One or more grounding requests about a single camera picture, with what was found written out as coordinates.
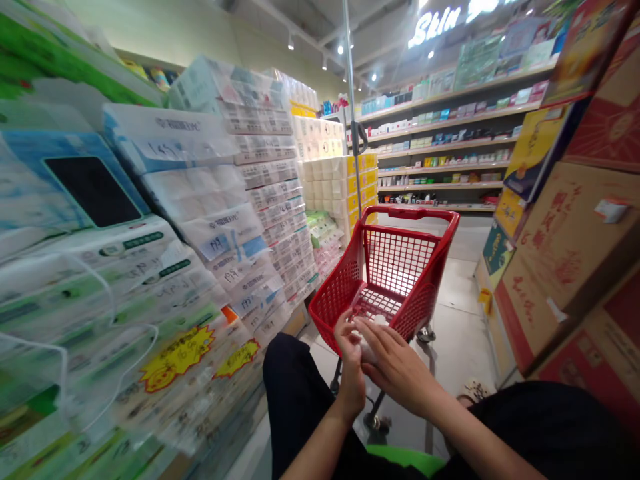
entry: hand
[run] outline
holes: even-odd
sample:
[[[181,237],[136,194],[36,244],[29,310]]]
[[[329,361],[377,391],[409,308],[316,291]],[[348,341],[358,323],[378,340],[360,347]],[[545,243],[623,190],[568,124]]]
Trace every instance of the hand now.
[[[363,372],[404,408],[429,419],[444,389],[418,354],[385,325],[360,319],[354,319],[354,324],[377,358],[375,365],[363,363]]]
[[[360,337],[355,335],[355,325],[348,322],[351,309],[346,310],[335,324],[333,334],[342,352],[342,381],[335,399],[342,419],[349,425],[365,407],[367,390],[365,376],[360,366],[362,350]]]

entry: red shopping cart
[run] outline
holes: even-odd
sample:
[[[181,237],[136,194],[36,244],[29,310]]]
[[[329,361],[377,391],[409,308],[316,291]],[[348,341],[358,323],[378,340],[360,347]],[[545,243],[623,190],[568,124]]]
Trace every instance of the red shopping cart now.
[[[366,225],[367,217],[374,212],[408,220],[439,218],[449,224],[442,237]],[[459,220],[460,214],[456,212],[426,207],[377,205],[365,209],[355,224],[342,259],[309,305],[309,313],[320,335],[338,356],[341,352],[333,328],[340,314],[348,308],[370,318],[384,315],[389,326],[407,342],[429,325]],[[338,388],[340,366],[339,360],[331,384],[334,393]],[[372,411],[365,417],[368,427],[382,431],[388,429],[388,425],[381,423],[376,414],[383,398],[384,392],[381,392]]]

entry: tiled floor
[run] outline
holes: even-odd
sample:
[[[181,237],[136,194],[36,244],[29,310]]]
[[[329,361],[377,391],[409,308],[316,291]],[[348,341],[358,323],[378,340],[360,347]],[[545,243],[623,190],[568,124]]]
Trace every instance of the tiled floor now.
[[[447,260],[432,319],[437,338],[427,347],[415,341],[411,345],[430,366],[442,386],[451,394],[457,395],[470,377],[493,385],[495,365],[487,328],[476,302],[478,292],[473,278],[476,264],[474,261],[452,258],[451,255]],[[475,254],[464,254],[464,258],[473,256]],[[300,340],[310,345],[311,355],[328,384],[333,378],[338,357],[322,340],[314,324],[303,331]],[[378,392],[378,388],[367,379],[368,396],[374,399]],[[367,402],[365,412],[370,408],[371,404]],[[389,445],[431,452],[442,458],[449,457],[442,434],[425,420],[404,410],[391,398],[386,397],[383,400],[379,415],[388,416],[393,421],[391,431],[386,436]],[[363,424],[363,416],[364,412],[354,424],[356,433],[364,443],[378,443],[379,439],[369,438],[369,432]],[[262,480],[270,476],[271,443],[269,421],[265,419],[227,478]]]

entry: illuminated sign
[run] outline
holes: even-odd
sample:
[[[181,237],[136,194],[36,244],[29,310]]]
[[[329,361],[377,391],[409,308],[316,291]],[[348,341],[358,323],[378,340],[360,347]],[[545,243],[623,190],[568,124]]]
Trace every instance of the illuminated sign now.
[[[505,0],[505,5],[512,1],[514,0]],[[500,0],[470,0],[467,8],[467,20],[465,23],[472,22],[481,13],[490,13],[494,11],[499,3]],[[440,13],[438,12],[426,12],[415,24],[415,34],[413,35],[413,38],[409,40],[409,48],[422,45],[424,41],[436,38],[438,35],[442,34],[442,32],[446,32],[447,30],[454,28],[455,24],[458,22],[460,12],[460,7],[455,10],[452,10],[451,7],[447,7],[444,12],[442,12],[442,16],[440,16]]]

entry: cart wheel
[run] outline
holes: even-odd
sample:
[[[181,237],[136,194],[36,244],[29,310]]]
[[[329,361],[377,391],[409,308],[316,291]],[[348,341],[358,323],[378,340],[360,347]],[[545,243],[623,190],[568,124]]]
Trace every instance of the cart wheel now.
[[[365,415],[364,424],[369,430],[376,431],[381,435],[387,435],[393,422],[390,417],[378,417],[368,413]]]
[[[435,340],[435,332],[431,329],[431,327],[424,327],[418,330],[415,338],[422,343],[429,343]]]

